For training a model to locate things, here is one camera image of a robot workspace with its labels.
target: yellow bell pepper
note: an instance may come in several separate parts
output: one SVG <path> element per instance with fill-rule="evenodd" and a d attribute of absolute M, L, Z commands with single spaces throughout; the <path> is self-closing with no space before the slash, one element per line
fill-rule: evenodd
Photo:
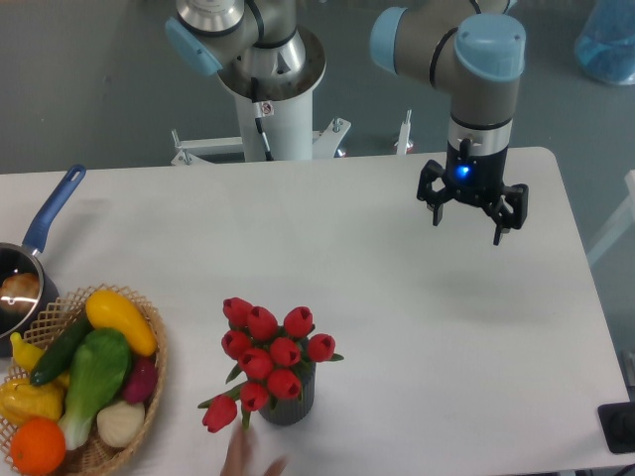
<path fill-rule="evenodd" d="M 0 415 L 20 426 L 33 417 L 58 421 L 64 407 L 64 390 L 56 384 L 34 387 L 29 379 L 13 379 L 0 386 Z"/>
<path fill-rule="evenodd" d="M 135 304 L 111 290 L 98 290 L 86 300 L 86 315 L 95 329 L 106 327 L 121 332 L 136 354 L 150 357 L 157 350 L 157 338 Z"/>
<path fill-rule="evenodd" d="M 16 364 L 24 370 L 31 373 L 44 354 L 44 350 L 30 344 L 29 342 L 25 342 L 19 332 L 12 333 L 10 339 L 11 346 L 13 347 L 13 360 L 15 360 Z M 68 371 L 63 372 L 59 377 L 57 377 L 56 382 L 67 389 L 70 383 Z"/>

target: saucepan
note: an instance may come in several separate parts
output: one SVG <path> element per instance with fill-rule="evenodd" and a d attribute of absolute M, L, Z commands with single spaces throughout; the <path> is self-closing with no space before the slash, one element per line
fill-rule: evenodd
<path fill-rule="evenodd" d="M 21 246 L 0 243 L 0 357 L 12 353 L 9 336 L 27 330 L 60 295 L 37 257 L 44 251 L 53 220 L 85 174 L 84 166 L 68 169 L 33 219 Z"/>

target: blue led light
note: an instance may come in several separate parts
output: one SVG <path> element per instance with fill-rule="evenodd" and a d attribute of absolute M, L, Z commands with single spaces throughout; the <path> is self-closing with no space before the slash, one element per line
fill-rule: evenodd
<path fill-rule="evenodd" d="M 467 176 L 469 176 L 469 172 L 470 172 L 471 168 L 468 166 L 460 166 L 456 168 L 456 176 L 459 179 L 465 179 Z"/>

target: orange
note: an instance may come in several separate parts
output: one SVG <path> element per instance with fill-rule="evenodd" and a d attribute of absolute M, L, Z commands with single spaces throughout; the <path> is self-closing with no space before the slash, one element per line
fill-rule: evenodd
<path fill-rule="evenodd" d="M 11 440 L 11 458 L 16 468 L 28 475 L 55 471 L 64 461 L 64 433 L 54 421 L 35 417 L 18 428 Z"/>

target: artificial vegetable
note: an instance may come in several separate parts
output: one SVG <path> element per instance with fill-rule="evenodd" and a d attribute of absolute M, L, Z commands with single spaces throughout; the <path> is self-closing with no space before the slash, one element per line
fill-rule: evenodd
<path fill-rule="evenodd" d="M 12 379 L 0 386 L 0 414 L 16 426 L 33 417 L 58 421 L 63 403 L 64 390 L 56 384 L 34 387 L 29 379 Z"/>
<path fill-rule="evenodd" d="M 95 416 L 121 388 L 131 361 L 126 338 L 115 329 L 94 330 L 79 345 L 70 364 L 66 412 L 60 420 L 66 449 L 86 443 Z"/>
<path fill-rule="evenodd" d="M 62 331 L 52 342 L 31 372 L 31 384 L 38 386 L 52 382 L 70 366 L 72 356 L 81 341 L 93 328 L 85 315 Z"/>
<path fill-rule="evenodd" d="M 147 357 L 140 357 L 123 386 L 121 397 L 129 404 L 144 402 L 155 391 L 158 381 L 159 374 L 155 363 Z"/>
<path fill-rule="evenodd" d="M 99 437 L 108 446 L 124 448 L 139 433 L 146 417 L 143 404 L 118 402 L 97 414 Z"/>
<path fill-rule="evenodd" d="M 86 314 L 95 329 L 111 327 L 126 336 L 134 353 L 150 357 L 157 338 L 135 304 L 111 290 L 95 291 L 86 300 Z"/>
<path fill-rule="evenodd" d="M 27 372 L 33 371 L 38 361 L 44 355 L 44 350 L 29 342 L 25 342 L 19 332 L 12 333 L 10 339 L 11 346 L 13 347 L 13 360 Z M 62 372 L 56 378 L 56 383 L 67 389 L 69 383 L 68 372 Z"/>

